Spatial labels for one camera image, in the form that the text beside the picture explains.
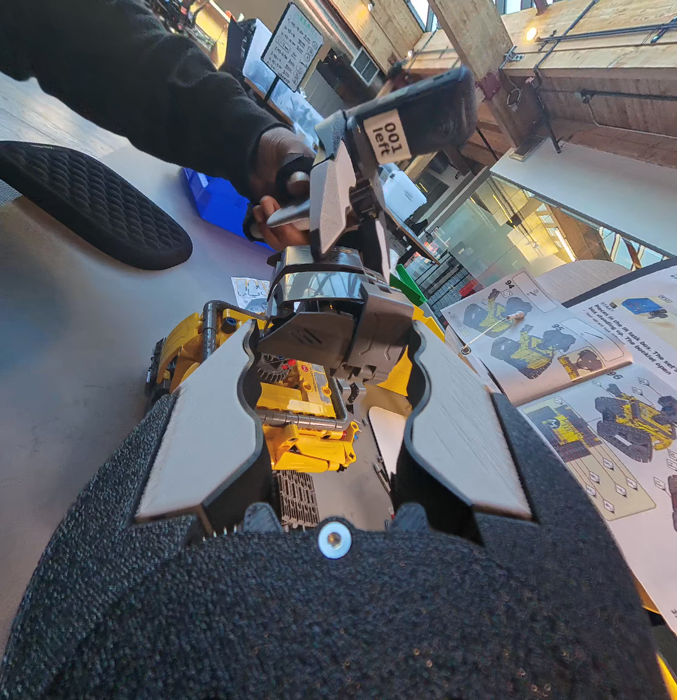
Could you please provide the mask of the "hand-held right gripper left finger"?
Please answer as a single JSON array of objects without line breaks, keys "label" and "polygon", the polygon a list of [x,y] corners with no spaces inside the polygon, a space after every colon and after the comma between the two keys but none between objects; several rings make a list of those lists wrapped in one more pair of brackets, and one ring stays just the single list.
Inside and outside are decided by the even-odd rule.
[{"label": "hand-held right gripper left finger", "polygon": [[273,476],[254,354],[258,328],[247,321],[175,390],[149,478],[134,514],[138,524],[181,515],[204,533],[241,525],[274,533]]}]

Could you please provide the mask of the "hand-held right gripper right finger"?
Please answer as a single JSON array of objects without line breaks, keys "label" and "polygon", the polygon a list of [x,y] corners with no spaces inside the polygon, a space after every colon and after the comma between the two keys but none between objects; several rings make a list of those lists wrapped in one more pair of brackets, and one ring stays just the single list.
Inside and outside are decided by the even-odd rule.
[{"label": "hand-held right gripper right finger", "polygon": [[428,522],[474,522],[476,514],[532,521],[518,468],[477,374],[431,330],[413,321],[412,363],[396,506],[423,507]]}]

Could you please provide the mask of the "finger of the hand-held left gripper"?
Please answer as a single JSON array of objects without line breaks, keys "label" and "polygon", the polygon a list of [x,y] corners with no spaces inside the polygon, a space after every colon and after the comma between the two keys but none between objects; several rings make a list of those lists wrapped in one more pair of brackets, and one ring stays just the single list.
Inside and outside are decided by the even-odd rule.
[{"label": "finger of the hand-held left gripper", "polygon": [[378,214],[372,220],[371,269],[384,280],[390,280],[392,253],[389,245],[389,230],[384,214]]},{"label": "finger of the hand-held left gripper", "polygon": [[351,209],[350,191],[357,184],[350,153],[340,146],[333,157],[310,172],[310,249],[315,261],[326,257],[341,238]]}]

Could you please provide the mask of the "yellow grey brick robot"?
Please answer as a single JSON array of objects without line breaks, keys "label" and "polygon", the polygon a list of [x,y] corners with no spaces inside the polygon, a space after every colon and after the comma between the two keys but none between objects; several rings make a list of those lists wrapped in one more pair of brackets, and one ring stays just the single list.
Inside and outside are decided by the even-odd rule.
[{"label": "yellow grey brick robot", "polygon": [[357,460],[359,406],[369,384],[406,397],[412,363],[411,324],[439,324],[378,273],[360,254],[334,247],[315,261],[308,246],[268,260],[274,266],[265,314],[220,300],[181,321],[151,353],[148,406],[175,390],[242,324],[255,320],[254,354],[262,420],[273,476],[269,501],[282,524],[315,526],[311,476],[343,472]]}]

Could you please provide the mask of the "person's left forearm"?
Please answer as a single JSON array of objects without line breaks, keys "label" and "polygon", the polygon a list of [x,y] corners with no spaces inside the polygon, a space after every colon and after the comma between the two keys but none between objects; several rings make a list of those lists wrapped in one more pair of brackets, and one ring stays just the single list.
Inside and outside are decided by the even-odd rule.
[{"label": "person's left forearm", "polygon": [[0,71],[35,78],[140,151],[227,179],[250,199],[261,136],[289,129],[140,1],[0,1]]}]

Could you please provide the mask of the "green plastic bin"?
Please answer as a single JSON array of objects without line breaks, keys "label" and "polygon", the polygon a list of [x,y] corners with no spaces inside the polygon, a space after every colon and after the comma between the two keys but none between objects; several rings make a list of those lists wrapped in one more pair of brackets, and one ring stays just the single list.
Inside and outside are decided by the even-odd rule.
[{"label": "green plastic bin", "polygon": [[414,306],[421,307],[427,303],[424,294],[402,264],[397,264],[394,271],[390,273],[389,283],[391,287],[402,292]]}]

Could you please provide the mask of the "white book stand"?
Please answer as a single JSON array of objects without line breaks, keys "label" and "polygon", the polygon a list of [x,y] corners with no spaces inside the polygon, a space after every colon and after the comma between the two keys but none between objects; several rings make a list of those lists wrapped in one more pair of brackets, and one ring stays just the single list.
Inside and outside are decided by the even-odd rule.
[{"label": "white book stand", "polygon": [[385,476],[386,483],[391,486],[404,443],[407,418],[382,407],[373,406],[369,408],[368,419],[381,458],[380,472]]}]

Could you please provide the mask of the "black parts drawer cabinet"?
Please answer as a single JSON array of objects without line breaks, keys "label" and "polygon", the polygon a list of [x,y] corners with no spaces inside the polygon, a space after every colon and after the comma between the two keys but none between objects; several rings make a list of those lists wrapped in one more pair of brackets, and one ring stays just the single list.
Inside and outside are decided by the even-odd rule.
[{"label": "black parts drawer cabinet", "polygon": [[443,310],[482,289],[481,283],[456,258],[450,256],[429,271],[421,285],[427,304],[437,316]]}]

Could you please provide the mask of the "blue plastic bin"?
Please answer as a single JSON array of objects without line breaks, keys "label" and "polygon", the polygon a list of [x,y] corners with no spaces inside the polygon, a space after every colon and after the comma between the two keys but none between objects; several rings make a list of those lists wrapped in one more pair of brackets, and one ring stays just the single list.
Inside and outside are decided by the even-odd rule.
[{"label": "blue plastic bin", "polygon": [[182,168],[182,179],[204,221],[251,241],[244,230],[250,202],[228,180],[209,177],[189,168]]}]

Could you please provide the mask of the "sticker sheet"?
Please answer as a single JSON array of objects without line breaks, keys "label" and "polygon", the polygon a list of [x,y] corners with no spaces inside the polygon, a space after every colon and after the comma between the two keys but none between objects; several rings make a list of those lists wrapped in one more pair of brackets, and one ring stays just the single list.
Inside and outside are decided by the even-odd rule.
[{"label": "sticker sheet", "polygon": [[249,313],[265,314],[270,282],[247,276],[230,277],[238,307]]}]

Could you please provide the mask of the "instruction booklet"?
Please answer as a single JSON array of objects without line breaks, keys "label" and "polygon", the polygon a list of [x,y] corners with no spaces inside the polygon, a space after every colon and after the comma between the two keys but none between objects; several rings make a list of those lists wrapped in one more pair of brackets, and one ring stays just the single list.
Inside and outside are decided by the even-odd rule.
[{"label": "instruction booklet", "polygon": [[443,315],[584,488],[677,636],[677,257],[570,306],[521,272]]}]

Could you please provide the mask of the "white sign board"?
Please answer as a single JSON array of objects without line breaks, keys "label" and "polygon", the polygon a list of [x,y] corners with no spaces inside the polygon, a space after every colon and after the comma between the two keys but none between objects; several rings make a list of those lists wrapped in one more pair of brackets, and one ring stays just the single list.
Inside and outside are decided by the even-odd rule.
[{"label": "white sign board", "polygon": [[261,61],[291,92],[297,92],[324,45],[322,32],[293,2],[288,3]]}]

